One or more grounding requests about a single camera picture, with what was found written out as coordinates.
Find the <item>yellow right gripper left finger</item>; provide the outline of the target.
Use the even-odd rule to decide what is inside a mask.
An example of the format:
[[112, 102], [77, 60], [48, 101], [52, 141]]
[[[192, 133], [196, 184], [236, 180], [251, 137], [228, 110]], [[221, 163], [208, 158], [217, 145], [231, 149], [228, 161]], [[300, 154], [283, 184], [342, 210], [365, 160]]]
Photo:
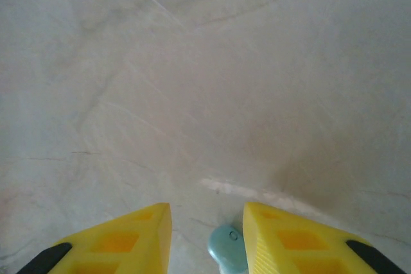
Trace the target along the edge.
[[156, 203], [57, 241], [20, 273], [167, 273], [171, 233], [170, 205]]

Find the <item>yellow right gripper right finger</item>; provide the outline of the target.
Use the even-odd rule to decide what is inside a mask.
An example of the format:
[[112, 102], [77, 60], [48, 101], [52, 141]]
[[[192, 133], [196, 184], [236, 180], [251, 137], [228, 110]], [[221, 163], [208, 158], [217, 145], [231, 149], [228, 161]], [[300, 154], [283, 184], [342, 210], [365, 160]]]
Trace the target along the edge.
[[402, 273], [363, 238], [257, 202], [243, 209], [250, 273]]

